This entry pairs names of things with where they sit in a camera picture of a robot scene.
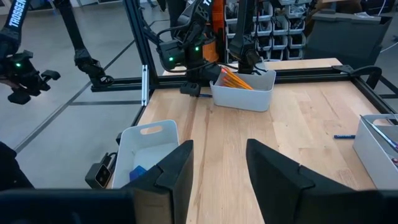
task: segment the black clamp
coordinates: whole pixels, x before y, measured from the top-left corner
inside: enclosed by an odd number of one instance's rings
[[[335,70],[345,72],[350,74],[352,77],[360,77],[363,75],[369,75],[368,79],[366,80],[366,84],[368,84],[372,89],[375,89],[377,83],[379,82],[382,74],[381,68],[377,66],[365,66],[362,68],[353,69],[349,65],[339,65],[339,66],[332,66]]]
[[[105,189],[111,180],[118,154],[106,153],[101,162],[93,164],[86,174],[85,181],[92,189]]]

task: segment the pencil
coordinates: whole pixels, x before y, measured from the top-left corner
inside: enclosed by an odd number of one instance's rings
[[[223,81],[225,85],[228,85],[228,87],[232,88],[238,87],[237,85],[235,85],[235,83],[233,83],[231,80],[228,80],[226,77],[223,78]]]
[[[244,82],[242,79],[240,79],[237,75],[235,75],[233,72],[229,70],[229,68],[225,69],[227,76],[231,77],[234,81],[238,82],[240,85],[242,85],[243,88],[247,90],[253,90],[251,86],[249,86],[246,82]]]

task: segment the aluminum frame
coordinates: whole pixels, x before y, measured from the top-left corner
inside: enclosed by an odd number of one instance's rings
[[[147,25],[142,12],[138,9],[137,2],[134,0],[123,0],[127,17],[131,26],[132,34],[136,40],[137,50],[143,65],[148,65],[149,69],[149,89],[150,96],[156,89],[179,88],[187,81],[184,75],[157,76],[154,59],[149,47],[149,40],[156,44],[155,33]],[[351,81],[361,93],[381,112],[396,113],[383,99],[396,98],[398,88],[381,75],[378,67],[365,67],[353,70],[350,66],[342,65],[330,68],[306,68],[293,70],[277,70],[275,84],[281,83],[305,83],[305,82],[337,82]],[[366,81],[361,76],[369,75]],[[379,81],[382,81],[393,95],[378,95],[374,88]],[[93,92],[97,91],[124,91],[140,90],[142,88],[142,78],[117,78],[110,86],[92,86]],[[136,125],[139,119],[135,119],[132,125]]]

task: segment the blue object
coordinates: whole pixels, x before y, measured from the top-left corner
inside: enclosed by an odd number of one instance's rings
[[[137,166],[133,171],[130,172],[129,176],[130,176],[130,182],[132,182],[133,180],[137,179],[139,176],[141,176],[142,174],[145,174],[145,172],[147,172],[147,170],[145,170],[142,166]]]
[[[212,98],[213,95],[211,95],[211,94],[199,94],[199,97],[209,97],[209,98]]]
[[[354,139],[355,134],[336,134],[335,139]]]

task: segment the white basket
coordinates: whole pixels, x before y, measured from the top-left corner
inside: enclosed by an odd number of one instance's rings
[[[283,6],[288,5],[288,4],[294,4],[296,0],[279,0],[279,3]]]
[[[271,19],[272,15],[273,15],[273,13],[274,13],[274,9],[272,8],[272,5],[269,4],[269,2],[263,2],[263,6],[264,6],[264,10],[267,11],[267,14],[263,15],[263,16],[259,16],[259,21],[269,21]],[[233,19],[227,19],[226,18],[226,8],[227,8],[227,5],[224,6],[225,23],[227,25],[238,23],[238,18],[233,18]],[[256,21],[257,21],[257,16],[255,15],[253,17],[253,22],[256,22]]]
[[[257,46],[257,50],[269,50],[272,47],[272,37],[268,37],[268,44],[266,46],[260,46],[260,41],[257,39],[256,41],[256,46]]]
[[[296,4],[311,3],[313,0],[296,0]]]
[[[282,38],[282,44],[276,45],[275,44],[275,38]],[[277,36],[277,37],[272,37],[272,49],[273,50],[283,50],[287,47],[287,36]]]
[[[271,21],[262,21],[267,23],[267,27],[265,30],[261,29],[260,24],[257,26],[257,36],[268,36],[272,32],[272,22]]]
[[[259,55],[262,57],[264,62],[267,62],[267,61],[269,61],[269,58],[271,56],[271,51],[269,51],[269,50],[262,51],[262,52],[259,52]]]
[[[296,35],[301,35],[302,41],[299,44],[293,44],[293,37],[291,35],[288,36],[288,43],[290,49],[301,49],[305,46],[305,42],[307,41],[305,35],[303,33]]]
[[[288,21],[288,23],[289,23],[289,34],[301,34],[305,28],[305,21],[303,21],[300,27],[297,29],[291,29],[292,23],[290,20]]]
[[[287,35],[289,31],[289,22],[285,16],[276,16],[272,21],[272,31],[274,35]],[[280,23],[282,29],[275,30],[276,23]]]
[[[279,58],[272,58],[273,52],[280,52]],[[284,58],[284,51],[283,50],[271,50],[269,60],[270,61],[281,61]]]
[[[262,6],[263,6],[264,10],[267,11],[267,14],[263,15],[263,16],[259,16],[259,21],[261,22],[261,21],[271,20],[271,17],[274,14],[274,8],[272,7],[272,4],[270,2],[264,1],[262,3]],[[257,17],[254,16],[253,22],[256,22],[256,21],[257,21]]]
[[[290,56],[290,51],[291,50],[298,50],[299,51],[299,53],[298,53],[298,56],[294,56],[294,57],[292,57],[292,56]],[[300,60],[300,59],[303,59],[303,50],[302,49],[286,49],[286,59],[287,60]]]
[[[160,131],[145,133],[146,129],[156,127]],[[137,166],[149,170],[177,147],[178,131],[173,120],[127,128],[121,136],[112,188],[119,189],[128,184],[129,174]]]
[[[363,117],[371,123],[377,119],[395,119],[393,114],[370,114]],[[398,140],[397,126],[376,126],[393,141]],[[378,189],[398,189],[398,167],[391,161],[398,157],[398,153],[363,120],[359,120],[353,147]]]
[[[243,90],[221,86],[225,73],[220,74],[217,82],[210,82],[215,105],[251,111],[267,111],[274,89],[276,72],[268,70],[263,75],[236,74],[254,90]]]
[[[228,38],[228,39],[232,39],[232,38],[234,38],[234,36],[235,36],[235,33],[230,33],[229,32],[229,27],[230,26],[235,26],[236,24],[228,24],[227,26],[226,26],[226,37]]]
[[[286,16],[287,16],[289,19],[291,19],[291,18],[301,18],[301,17],[303,16],[303,14],[305,13],[305,11],[303,11],[303,12],[298,12],[298,13],[293,13],[293,12],[292,12],[293,6],[299,6],[299,5],[305,7],[304,4],[293,4],[293,5],[288,5],[288,6],[286,6],[285,13],[286,13]]]

